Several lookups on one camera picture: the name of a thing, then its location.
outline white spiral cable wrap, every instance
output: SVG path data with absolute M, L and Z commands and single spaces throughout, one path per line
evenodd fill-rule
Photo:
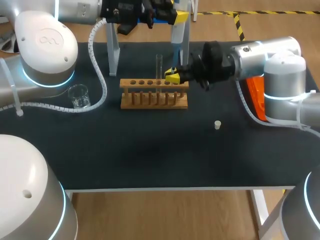
M 301 128 L 301 126 L 299 125 L 279 125 L 279 124 L 273 124 L 273 123 L 270 123 L 270 122 L 265 122 L 265 121 L 261 121 L 259 120 L 258 118 L 256 118 L 255 115 L 253 115 L 253 113 L 250 111 L 247 103 L 246 103 L 246 100 L 245 100 L 245 97 L 244 97 L 244 94 L 241 90 L 241 87 L 240 87 L 240 83 L 239 81 L 235 81 L 235 84 L 236 84 L 236 87 L 238 89 L 238 92 L 240 94 L 240 98 L 241 98 L 241 101 L 242 101 L 242 104 L 246 110 L 246 112 L 249 114 L 249 116 L 258 124 L 261 124 L 261 125 L 264 125 L 264 126 L 268 126 L 268 127 L 281 127 L 281 128 L 292 128 L 292 129 L 301 129 L 303 131 L 306 131 L 306 132 L 309 132 L 311 134 L 314 134 L 316 135 L 317 137 L 320 138 L 320 133 L 311 129 L 310 127 L 303 127 Z
M 90 36 L 89 36 L 89 40 L 88 40 L 88 50 L 89 50 L 89 56 L 91 59 L 91 62 L 93 64 L 93 67 L 96 71 L 96 74 L 99 77 L 101 86 L 102 86 L 102 97 L 101 99 L 94 105 L 92 106 L 88 106 L 85 108 L 66 108 L 66 107 L 62 107 L 62 106 L 55 106 L 55 105 L 51 105 L 51 104 L 46 104 L 46 103 L 40 103 L 40 102 L 21 102 L 21 107 L 36 107 L 36 108 L 44 108 L 44 109 L 51 109 L 51 110 L 56 110 L 59 112 L 64 112 L 64 113 L 73 113 L 73 114 L 79 114 L 79 113 L 85 113 L 85 112 L 89 112 L 91 110 L 94 110 L 98 107 L 100 107 L 106 100 L 107 98 L 107 84 L 105 81 L 105 78 L 103 76 L 103 74 L 101 73 L 101 70 L 98 66 L 98 63 L 96 61 L 95 58 L 95 54 L 94 54 L 94 40 L 95 40 L 95 36 L 97 31 L 104 26 L 105 24 L 107 24 L 107 21 L 105 18 L 103 18 L 102 20 L 100 20 L 91 30 Z M 4 107 L 0 107 L 0 112 L 7 110 L 7 109 L 11 109 L 14 108 L 15 105 L 14 104 L 10 104 L 8 106 L 4 106 Z

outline yellow and black tape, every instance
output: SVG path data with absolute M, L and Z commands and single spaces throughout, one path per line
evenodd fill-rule
M 245 41 L 246 38 L 245 38 L 245 35 L 244 35 L 244 31 L 242 29 L 242 26 L 240 24 L 240 18 L 239 18 L 239 14 L 236 14 L 234 13 L 233 14 L 233 19 L 234 19 L 234 23 L 235 23 L 235 26 L 236 26 L 236 29 L 238 31 L 238 36 L 240 38 L 240 41 Z
M 202 11 L 198 15 L 233 15 L 233 14 L 320 14 L 320 11 Z

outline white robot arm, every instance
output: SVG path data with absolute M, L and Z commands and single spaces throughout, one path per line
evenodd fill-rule
M 8 17 L 14 26 L 21 53 L 5 60 L 16 95 L 22 102 L 54 96 L 68 87 L 78 45 L 73 33 L 61 22 L 92 25 L 101 17 L 108 23 L 140 21 L 152 28 L 157 18 L 179 26 L 172 31 L 176 41 L 183 39 L 180 29 L 189 16 L 180 10 L 182 3 L 187 0 L 180 0 L 180 4 L 171 0 L 2 0 L 0 15 Z M 5 67 L 0 67 L 0 107 L 15 102 L 12 81 L 4 79 L 7 75 Z

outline black tabletop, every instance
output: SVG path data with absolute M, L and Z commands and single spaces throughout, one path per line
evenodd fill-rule
M 202 45 L 191 43 L 190 51 L 200 53 Z M 23 117 L 13 109 L 0 112 L 0 134 L 36 146 L 66 189 L 294 186 L 320 163 L 320 139 L 255 123 L 232 81 L 209 92 L 192 82 L 188 110 L 121 110 L 120 78 L 154 78 L 156 54 L 166 70 L 172 49 L 170 43 L 120 47 L 118 76 L 109 77 L 107 46 L 94 46 L 108 87 L 100 108 L 71 114 L 26 107 Z M 94 104 L 102 91 L 87 49 L 79 44 L 73 84 L 87 85 Z M 311 89 L 317 87 L 308 72 Z M 66 94 L 42 101 L 72 107 Z

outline test tube rack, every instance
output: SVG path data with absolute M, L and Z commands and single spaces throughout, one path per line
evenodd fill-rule
M 188 82 L 172 84 L 164 79 L 121 79 L 120 88 L 124 90 L 121 109 L 188 108 Z

